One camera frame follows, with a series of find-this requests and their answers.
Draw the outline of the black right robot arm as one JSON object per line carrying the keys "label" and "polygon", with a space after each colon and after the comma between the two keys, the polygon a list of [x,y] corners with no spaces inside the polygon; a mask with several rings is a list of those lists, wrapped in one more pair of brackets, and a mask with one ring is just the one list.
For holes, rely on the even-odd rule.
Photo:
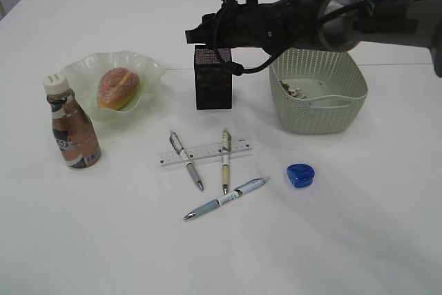
{"label": "black right robot arm", "polygon": [[255,68],[232,61],[240,76],[268,67],[290,48],[343,53],[361,41],[429,50],[441,75],[441,0],[279,0],[222,6],[185,32],[190,44],[220,48],[260,48],[270,58]]}

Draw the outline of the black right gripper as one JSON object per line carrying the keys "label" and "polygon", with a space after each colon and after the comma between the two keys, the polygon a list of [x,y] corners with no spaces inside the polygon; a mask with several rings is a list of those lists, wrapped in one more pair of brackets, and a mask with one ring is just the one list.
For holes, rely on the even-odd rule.
{"label": "black right gripper", "polygon": [[222,48],[279,48],[287,41],[286,19],[273,3],[237,6],[223,16],[215,29],[219,15],[219,12],[204,15],[202,25],[185,31],[186,42],[212,46],[214,33],[217,46]]}

